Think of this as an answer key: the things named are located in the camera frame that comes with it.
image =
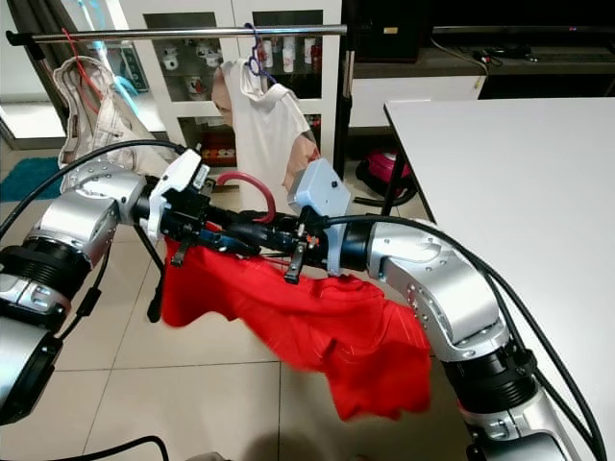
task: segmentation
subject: glass cabinet door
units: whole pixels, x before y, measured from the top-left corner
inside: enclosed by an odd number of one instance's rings
[[[255,26],[339,24],[341,0],[233,0],[235,23]],[[321,153],[332,160],[339,36],[261,36],[263,68],[299,98],[299,107],[320,141]],[[253,38],[239,39],[248,57]]]
[[[230,0],[121,0],[121,5],[131,29],[234,27]],[[219,116],[211,101],[213,73],[239,56],[236,38],[139,40],[135,47],[169,138],[194,147],[180,118]]]

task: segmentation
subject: red cloth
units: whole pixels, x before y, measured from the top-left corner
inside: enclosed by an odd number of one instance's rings
[[[261,257],[239,259],[167,239],[162,319],[182,327],[207,312],[242,319],[281,360],[322,372],[342,420],[370,413],[399,418],[430,402],[429,343],[412,309],[353,276],[301,277],[299,285]]]

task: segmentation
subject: blue mat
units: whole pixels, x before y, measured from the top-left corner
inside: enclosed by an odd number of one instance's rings
[[[57,171],[57,158],[24,158],[0,182],[0,202],[18,202],[24,199]],[[37,200],[60,197],[61,182],[62,180],[57,180],[51,184],[37,197]]]

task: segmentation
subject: white table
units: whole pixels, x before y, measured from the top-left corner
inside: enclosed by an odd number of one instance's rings
[[[615,99],[394,101],[385,109],[431,216],[520,294],[615,459]],[[581,458],[593,459],[564,424]]]

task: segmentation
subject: clothing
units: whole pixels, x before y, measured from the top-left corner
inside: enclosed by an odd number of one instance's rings
[[[54,82],[68,104],[66,140],[61,147],[58,166],[82,157],[99,147],[132,139],[154,139],[126,102],[112,89],[113,75],[98,60],[79,57],[87,75],[102,93],[102,100],[82,81],[77,59],[67,60],[54,71]],[[94,112],[87,104],[98,110]],[[137,146],[109,152],[108,161],[138,174],[161,176],[177,155],[167,148]],[[79,168],[62,181],[61,190],[75,185]]]
[[[207,312],[240,318],[281,360],[322,372],[339,417],[364,413],[398,418],[430,401],[429,343],[408,306],[352,276],[286,283],[262,257],[240,259],[201,247],[182,268],[168,240],[162,319],[188,325]]]
[[[288,190],[297,173],[320,157],[294,93],[275,84],[267,92],[246,60],[225,62],[214,75],[211,99],[234,128],[237,169],[264,182],[277,211],[292,213]],[[239,185],[244,209],[266,210],[260,194]]]

